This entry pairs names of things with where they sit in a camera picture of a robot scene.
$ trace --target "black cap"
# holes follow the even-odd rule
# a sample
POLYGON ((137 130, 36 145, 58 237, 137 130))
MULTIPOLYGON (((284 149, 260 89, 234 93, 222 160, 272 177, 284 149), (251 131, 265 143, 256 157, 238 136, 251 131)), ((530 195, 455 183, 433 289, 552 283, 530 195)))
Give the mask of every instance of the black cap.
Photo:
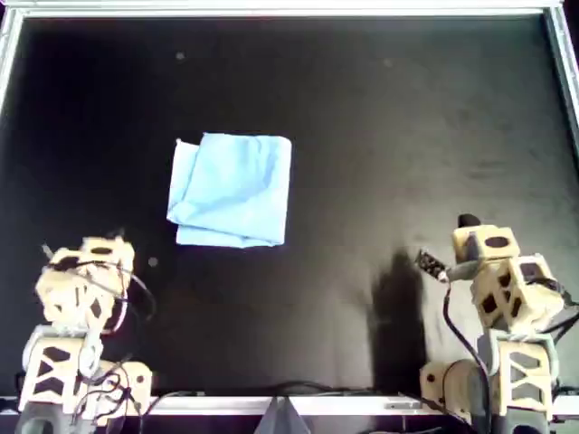
POLYGON ((468 228, 470 226, 480 226, 480 219, 473 214, 459 215, 459 228, 468 228))

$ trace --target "metal frame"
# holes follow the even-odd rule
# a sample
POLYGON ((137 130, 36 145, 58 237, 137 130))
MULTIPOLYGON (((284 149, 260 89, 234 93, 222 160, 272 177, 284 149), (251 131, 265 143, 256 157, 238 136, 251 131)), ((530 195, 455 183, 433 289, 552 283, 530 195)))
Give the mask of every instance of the metal frame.
MULTIPOLYGON (((4 0, 0 30, 0 110, 4 105, 25 19, 35 17, 171 16, 482 16, 543 14, 565 98, 575 155, 579 156, 579 72, 560 0, 4 0)), ((302 415, 432 415, 405 397, 301 396, 302 415)), ((173 397, 157 415, 262 415, 271 397, 173 397)), ((579 397, 559 397, 554 414, 579 416, 579 397)))

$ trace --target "light blue cloth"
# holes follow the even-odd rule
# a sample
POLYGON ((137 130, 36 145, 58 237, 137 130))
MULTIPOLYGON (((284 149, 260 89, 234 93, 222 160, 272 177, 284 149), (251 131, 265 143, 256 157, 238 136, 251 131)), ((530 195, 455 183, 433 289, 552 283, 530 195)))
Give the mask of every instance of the light blue cloth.
POLYGON ((291 143, 284 137, 209 134, 177 139, 167 219, 177 244, 246 248, 283 244, 291 143))

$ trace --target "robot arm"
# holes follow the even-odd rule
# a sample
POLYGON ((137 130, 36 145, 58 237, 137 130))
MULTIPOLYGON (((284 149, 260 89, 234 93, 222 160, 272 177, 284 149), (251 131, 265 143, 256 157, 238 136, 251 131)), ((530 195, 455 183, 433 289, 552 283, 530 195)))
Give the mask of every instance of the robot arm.
POLYGON ((489 432, 476 419, 491 411, 493 433, 525 426, 546 434, 559 362, 551 335, 541 332, 565 307, 565 292, 541 255, 520 256, 510 228, 466 220, 472 224, 460 218, 452 234, 455 266, 446 267, 424 251, 417 263, 448 285, 471 280, 484 328, 478 348, 489 375, 490 409, 481 408, 479 369, 470 359, 428 363, 421 371, 422 395, 472 422, 478 432, 489 432))
POLYGON ((38 325, 23 353, 26 371, 17 432, 91 433, 109 419, 140 415, 150 400, 152 373, 142 363, 100 359, 101 335, 128 303, 135 251, 120 237, 86 238, 78 250, 59 249, 36 284, 49 325, 38 325))

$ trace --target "table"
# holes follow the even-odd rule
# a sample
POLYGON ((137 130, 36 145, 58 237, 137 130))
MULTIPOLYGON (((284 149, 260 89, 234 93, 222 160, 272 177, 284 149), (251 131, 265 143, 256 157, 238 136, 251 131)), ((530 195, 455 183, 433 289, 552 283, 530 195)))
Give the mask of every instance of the table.
MULTIPOLYGON (((539 16, 34 18, 4 111, 4 394, 42 321, 40 245, 118 228, 159 315, 107 340, 106 356, 136 348, 161 389, 417 392, 427 359, 462 350, 441 325, 443 289, 408 258, 426 246, 451 260, 460 212, 512 226, 579 297, 579 183, 539 16), (175 245, 175 140, 204 131, 292 141, 284 246, 175 245)), ((475 335, 469 300, 456 291, 452 314, 475 335)), ((574 336, 564 381, 579 374, 565 363, 574 336)))

